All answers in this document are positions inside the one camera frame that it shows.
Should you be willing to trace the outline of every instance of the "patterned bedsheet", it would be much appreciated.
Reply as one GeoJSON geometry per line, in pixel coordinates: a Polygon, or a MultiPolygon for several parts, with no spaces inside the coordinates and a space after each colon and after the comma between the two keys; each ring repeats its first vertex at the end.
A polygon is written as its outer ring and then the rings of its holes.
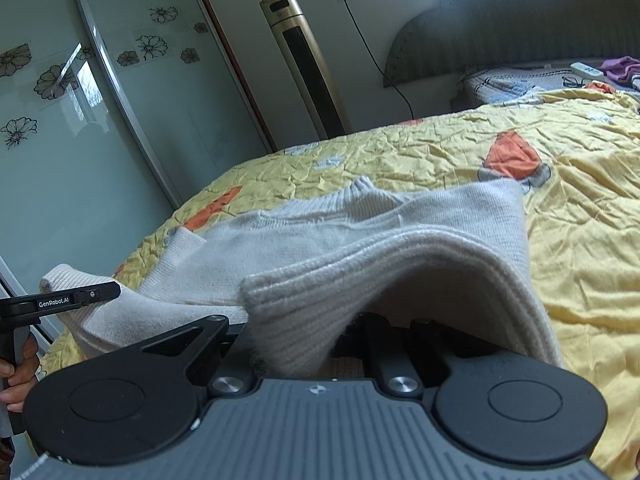
{"type": "MultiPolygon", "coordinates": [[[[251,160],[191,198],[117,269],[136,288],[178,225],[195,231],[367,175],[379,187],[437,189],[491,178],[522,184],[531,277],[566,367],[609,405],[593,460],[630,480],[640,448],[640,117],[628,94],[544,92],[543,104],[475,110],[339,137],[251,160]]],[[[42,362],[82,359],[65,332],[42,362]]]]}
{"type": "MultiPolygon", "coordinates": [[[[497,104],[522,97],[525,94],[562,88],[580,88],[586,80],[576,76],[568,67],[515,68],[503,66],[465,75],[466,96],[472,107],[497,104]]],[[[633,88],[609,82],[614,88],[640,95],[633,88]]]]}

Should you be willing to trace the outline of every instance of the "door frame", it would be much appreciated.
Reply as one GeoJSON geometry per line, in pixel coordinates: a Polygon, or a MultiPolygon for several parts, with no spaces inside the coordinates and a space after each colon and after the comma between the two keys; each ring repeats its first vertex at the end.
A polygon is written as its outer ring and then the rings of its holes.
{"type": "Polygon", "coordinates": [[[258,103],[255,101],[255,98],[251,93],[251,89],[249,88],[249,84],[244,78],[244,74],[242,73],[242,69],[240,68],[240,64],[238,63],[238,58],[236,57],[234,51],[231,49],[231,44],[226,38],[225,31],[220,24],[220,20],[216,15],[216,11],[211,5],[211,0],[197,1],[200,6],[200,10],[207,20],[209,30],[212,32],[213,37],[216,39],[216,43],[218,44],[220,53],[222,54],[227,67],[229,68],[229,72],[231,72],[231,75],[234,78],[234,82],[236,83],[236,86],[240,91],[242,100],[244,101],[245,106],[248,108],[249,113],[254,120],[255,126],[258,129],[258,132],[260,132],[262,136],[262,142],[264,143],[268,152],[277,152],[278,147],[276,145],[276,142],[275,140],[273,140],[273,136],[271,135],[269,127],[267,126],[267,123],[264,120],[262,113],[260,112],[260,108],[258,108],[258,103]]]}
{"type": "Polygon", "coordinates": [[[138,144],[142,155],[145,157],[146,163],[149,165],[149,168],[151,168],[151,172],[158,181],[160,188],[169,199],[172,207],[174,209],[178,209],[184,203],[184,200],[182,200],[177,187],[175,187],[174,183],[171,181],[169,174],[164,170],[160,159],[151,147],[151,143],[145,135],[144,130],[142,129],[142,126],[138,121],[138,118],[133,112],[133,108],[129,103],[129,99],[124,93],[122,85],[120,84],[120,80],[116,75],[116,71],[113,63],[111,62],[111,58],[107,54],[107,49],[104,45],[104,41],[102,40],[100,30],[98,30],[98,27],[95,24],[94,16],[89,7],[89,3],[87,0],[76,0],[76,2],[78,3],[78,10],[80,12],[80,15],[82,16],[84,28],[89,35],[95,55],[98,59],[98,62],[100,62],[102,72],[104,73],[107,79],[107,83],[109,84],[111,91],[113,92],[118,107],[120,108],[124,120],[129,127],[129,131],[133,135],[133,138],[136,140],[136,143],[138,144]]]}

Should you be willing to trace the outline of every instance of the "silver screw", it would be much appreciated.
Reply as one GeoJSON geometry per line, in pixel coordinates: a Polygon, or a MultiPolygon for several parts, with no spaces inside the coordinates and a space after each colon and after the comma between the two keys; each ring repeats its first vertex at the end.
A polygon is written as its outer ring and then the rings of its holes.
{"type": "Polygon", "coordinates": [[[392,377],[386,385],[391,391],[398,394],[410,394],[418,389],[418,383],[415,379],[404,376],[392,377]]]}
{"type": "Polygon", "coordinates": [[[220,394],[236,394],[244,383],[237,377],[218,377],[211,383],[211,387],[220,394]]]}

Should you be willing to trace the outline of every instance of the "finger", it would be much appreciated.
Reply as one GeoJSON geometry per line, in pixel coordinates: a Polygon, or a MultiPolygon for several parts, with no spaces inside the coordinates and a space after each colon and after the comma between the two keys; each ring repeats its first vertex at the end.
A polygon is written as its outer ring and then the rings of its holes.
{"type": "Polygon", "coordinates": [[[22,347],[22,355],[25,359],[29,357],[33,357],[38,353],[38,342],[33,334],[29,334],[27,341],[25,341],[24,346],[22,347]]]}
{"type": "Polygon", "coordinates": [[[15,402],[13,404],[8,404],[6,406],[6,408],[10,411],[10,412],[14,412],[14,413],[22,413],[22,407],[24,406],[24,402],[15,402]]]}
{"type": "Polygon", "coordinates": [[[7,379],[9,386],[15,386],[16,384],[23,384],[29,381],[40,366],[40,359],[37,355],[29,357],[20,363],[15,369],[15,373],[7,379]]]}
{"type": "Polygon", "coordinates": [[[11,377],[13,374],[15,374],[15,367],[0,359],[0,377],[11,377]]]}
{"type": "Polygon", "coordinates": [[[38,380],[33,377],[28,383],[18,384],[17,386],[11,386],[2,391],[0,394],[0,400],[5,404],[14,404],[16,402],[24,402],[27,398],[27,394],[38,383],[38,380]]]}

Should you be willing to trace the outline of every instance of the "white knit sweater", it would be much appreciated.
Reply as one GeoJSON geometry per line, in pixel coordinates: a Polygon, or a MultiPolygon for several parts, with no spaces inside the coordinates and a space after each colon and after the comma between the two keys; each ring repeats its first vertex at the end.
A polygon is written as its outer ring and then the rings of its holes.
{"type": "MultiPolygon", "coordinates": [[[[45,290],[108,280],[59,266],[45,290]]],[[[244,322],[275,370],[312,373],[364,308],[395,324],[430,317],[546,362],[558,343],[529,281],[519,185],[391,193],[358,178],[339,192],[179,228],[135,293],[61,314],[89,354],[212,313],[244,322]]]]}

